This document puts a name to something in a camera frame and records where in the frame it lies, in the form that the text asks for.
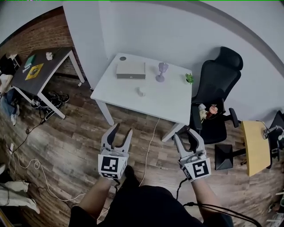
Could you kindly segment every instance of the person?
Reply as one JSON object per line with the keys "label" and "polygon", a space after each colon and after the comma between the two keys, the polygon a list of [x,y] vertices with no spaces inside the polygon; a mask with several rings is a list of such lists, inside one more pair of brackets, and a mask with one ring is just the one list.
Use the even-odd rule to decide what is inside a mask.
{"label": "person", "polygon": [[11,118],[15,126],[17,116],[20,114],[20,108],[18,104],[13,104],[15,89],[10,85],[12,78],[12,75],[2,74],[0,76],[0,106],[7,117]]}
{"label": "person", "polygon": [[[165,188],[141,186],[132,167],[125,169],[126,179],[114,197],[104,221],[98,226],[190,226],[232,227],[232,218],[206,208],[199,208],[201,223],[192,217]],[[69,227],[96,226],[105,204],[112,180],[99,178],[79,206],[71,210]],[[204,179],[192,182],[197,201],[221,206],[219,199]]]}

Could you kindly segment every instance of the wooden floor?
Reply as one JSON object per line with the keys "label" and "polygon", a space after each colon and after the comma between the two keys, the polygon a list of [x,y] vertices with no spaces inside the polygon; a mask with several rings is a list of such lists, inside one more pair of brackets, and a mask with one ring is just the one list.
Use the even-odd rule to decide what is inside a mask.
{"label": "wooden floor", "polygon": [[[22,165],[28,165],[31,159],[38,159],[46,173],[50,189],[62,199],[71,199],[85,193],[98,178],[97,157],[101,137],[110,127],[105,121],[95,101],[89,97],[91,91],[87,85],[78,87],[79,80],[65,77],[53,77],[48,84],[49,90],[70,94],[70,101],[62,108],[65,120],[51,117],[46,123],[36,128],[25,144],[18,150]],[[5,148],[13,142],[17,147],[26,137],[26,128],[31,129],[40,121],[39,112],[33,110],[23,100],[21,116],[15,127],[9,119],[0,113],[0,157],[8,164],[9,151]],[[128,164],[134,167],[139,179],[143,177],[145,157],[157,118],[136,113],[122,108],[109,106],[115,122],[121,123],[116,142],[122,141],[124,134],[131,127],[133,137]],[[161,137],[173,125],[172,122],[160,120],[147,162],[147,174],[144,184],[162,186],[176,195],[179,182],[185,178],[179,169],[179,155],[172,140],[162,143]],[[243,148],[244,138],[240,128],[227,124],[228,137],[224,144],[232,144],[233,150]],[[241,166],[241,158],[234,158],[234,168],[224,171],[214,170],[214,145],[207,146],[211,160],[212,175],[206,179],[225,207],[257,219],[263,226],[270,217],[268,206],[275,199],[275,193],[282,190],[283,174],[280,162],[276,160],[273,168],[265,169],[252,177],[246,175],[246,165]],[[43,173],[35,170],[33,164],[28,169],[11,162],[11,176],[15,180],[33,182],[29,195],[40,208],[40,214],[23,208],[27,222],[32,226],[64,227],[68,226],[70,208],[80,202],[82,197],[70,202],[61,202],[49,196]],[[113,197],[112,187],[105,204],[108,208]],[[179,201],[184,204],[196,201],[190,183],[185,182],[180,189]],[[188,208],[191,215],[201,219],[198,208]],[[251,226],[240,219],[234,219],[236,226]]]}

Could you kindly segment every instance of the table surface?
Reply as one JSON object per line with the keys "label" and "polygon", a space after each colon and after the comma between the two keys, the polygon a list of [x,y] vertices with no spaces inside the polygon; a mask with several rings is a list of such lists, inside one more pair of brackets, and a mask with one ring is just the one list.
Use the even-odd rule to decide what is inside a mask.
{"label": "table surface", "polygon": [[[146,79],[117,79],[116,68],[120,57],[126,61],[145,62]],[[92,99],[120,106],[140,113],[160,117],[176,123],[189,125],[192,85],[186,82],[185,73],[191,70],[169,64],[163,74],[164,82],[157,82],[161,61],[135,55],[118,53],[97,84]],[[141,87],[146,93],[140,97],[136,91]]]}
{"label": "table surface", "polygon": [[[30,53],[30,55],[23,61],[22,65],[19,67],[17,72],[15,73],[12,85],[20,88],[21,90],[27,91],[34,95],[37,95],[40,91],[41,87],[44,85],[52,71],[58,66],[58,64],[62,61],[62,59],[72,50],[71,47],[58,47],[58,48],[48,48],[42,50],[36,50]],[[55,53],[53,59],[48,61],[46,59],[46,52]],[[27,69],[23,73],[24,65],[26,64],[27,59],[35,54],[34,61],[29,69]],[[33,79],[25,80],[29,71],[33,66],[38,64],[42,64],[38,76]]]}
{"label": "table surface", "polygon": [[268,139],[262,137],[265,125],[260,121],[242,121],[241,128],[245,136],[245,149],[249,176],[270,165]]}

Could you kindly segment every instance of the chair armrest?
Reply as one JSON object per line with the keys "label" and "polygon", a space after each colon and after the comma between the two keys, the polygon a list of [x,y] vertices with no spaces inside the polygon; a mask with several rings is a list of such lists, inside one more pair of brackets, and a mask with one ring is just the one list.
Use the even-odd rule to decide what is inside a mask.
{"label": "chair armrest", "polygon": [[191,119],[194,130],[202,130],[202,123],[199,115],[198,106],[191,106]]}
{"label": "chair armrest", "polygon": [[230,120],[232,120],[234,127],[235,128],[239,127],[239,121],[235,110],[233,108],[229,108],[229,111],[230,111]]}

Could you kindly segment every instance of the white cloth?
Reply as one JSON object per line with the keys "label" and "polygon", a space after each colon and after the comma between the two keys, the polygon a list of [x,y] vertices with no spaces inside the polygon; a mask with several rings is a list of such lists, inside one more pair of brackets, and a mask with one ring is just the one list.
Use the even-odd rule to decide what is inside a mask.
{"label": "white cloth", "polygon": [[12,86],[8,84],[11,77],[13,78],[12,75],[6,75],[6,74],[2,74],[0,76],[0,81],[1,81],[0,93],[1,94],[6,93],[6,92],[8,92],[9,90],[12,89]]}
{"label": "white cloth", "polygon": [[39,214],[39,208],[37,207],[36,202],[33,199],[24,196],[24,192],[27,191],[28,183],[23,181],[9,181],[3,184],[3,186],[0,185],[0,206],[27,206]]}

